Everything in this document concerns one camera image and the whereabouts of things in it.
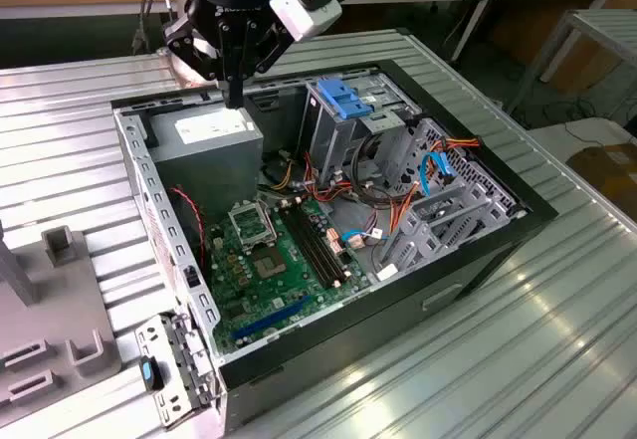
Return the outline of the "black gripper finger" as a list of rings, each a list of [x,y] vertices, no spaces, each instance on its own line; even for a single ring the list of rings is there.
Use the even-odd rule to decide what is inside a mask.
[[[168,50],[205,81],[215,81],[225,106],[234,107],[234,65],[232,47],[227,43],[230,26],[215,16],[184,14],[163,26]],[[195,45],[199,35],[215,52],[211,56]]]
[[[244,82],[255,74],[267,72],[293,41],[288,29],[272,14],[254,13],[247,18],[233,77],[234,109],[244,105]]]

